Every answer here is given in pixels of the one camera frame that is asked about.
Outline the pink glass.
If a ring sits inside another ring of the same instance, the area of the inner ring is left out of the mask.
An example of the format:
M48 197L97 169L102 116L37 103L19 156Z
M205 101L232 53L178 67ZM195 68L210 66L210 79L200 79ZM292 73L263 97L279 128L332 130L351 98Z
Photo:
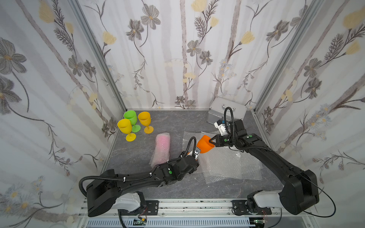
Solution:
M154 168L158 164L165 163L170 158L170 134L161 133L156 136L156 146L150 165Z

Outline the orange glass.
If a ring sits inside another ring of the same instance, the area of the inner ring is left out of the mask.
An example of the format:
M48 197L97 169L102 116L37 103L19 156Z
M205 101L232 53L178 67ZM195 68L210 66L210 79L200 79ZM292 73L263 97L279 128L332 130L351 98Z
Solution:
M210 143L209 140L210 140L210 137L207 135L204 135L197 143L195 150L190 151L188 153L188 155L191 155L191 156L194 156L195 158L197 158L198 155L209 152L211 149L213 149L215 147L215 145Z

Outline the amber glass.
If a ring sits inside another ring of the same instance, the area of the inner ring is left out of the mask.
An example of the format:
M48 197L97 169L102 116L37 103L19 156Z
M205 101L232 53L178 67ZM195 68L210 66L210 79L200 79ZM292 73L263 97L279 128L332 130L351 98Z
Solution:
M154 128L150 125L151 124L151 115L149 112L141 112L138 115L138 119L140 123L145 127L144 132L146 134L151 134L154 131Z

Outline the yellow glass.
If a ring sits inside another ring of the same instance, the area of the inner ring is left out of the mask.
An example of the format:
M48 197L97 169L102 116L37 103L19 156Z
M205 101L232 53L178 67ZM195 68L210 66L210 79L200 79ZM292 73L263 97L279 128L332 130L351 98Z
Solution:
M132 132L132 124L129 119L122 119L117 123L119 130L126 134L125 139L132 142L136 139L136 134Z

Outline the green plastic wine glass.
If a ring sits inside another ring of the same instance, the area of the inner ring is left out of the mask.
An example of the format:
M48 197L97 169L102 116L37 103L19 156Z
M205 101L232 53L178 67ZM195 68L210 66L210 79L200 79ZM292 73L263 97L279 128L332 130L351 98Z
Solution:
M124 113L124 119L128 119L132 124L132 132L137 133L141 130L141 126L137 124L138 118L134 110L129 110Z

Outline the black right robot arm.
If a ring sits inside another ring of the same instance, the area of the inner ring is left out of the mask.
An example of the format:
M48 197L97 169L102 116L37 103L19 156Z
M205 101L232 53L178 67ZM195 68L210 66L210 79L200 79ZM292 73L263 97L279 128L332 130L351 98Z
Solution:
M214 126L219 134L209 140L215 147L234 146L263 163L283 184L281 191L256 191L247 196L246 209L258 213L263 208L284 208L298 215L319 202L317 177L314 172L304 171L291 164L256 134L247 134L243 121L218 120Z

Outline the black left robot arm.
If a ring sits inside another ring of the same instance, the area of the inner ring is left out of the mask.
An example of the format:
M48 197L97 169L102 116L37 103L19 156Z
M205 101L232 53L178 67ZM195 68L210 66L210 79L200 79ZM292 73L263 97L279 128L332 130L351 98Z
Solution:
M86 176L79 181L79 189L87 199L89 217L96 217L109 211L117 198L148 187L163 187L181 181L199 167L200 150L156 165L148 173L116 174L113 169L100 176Z

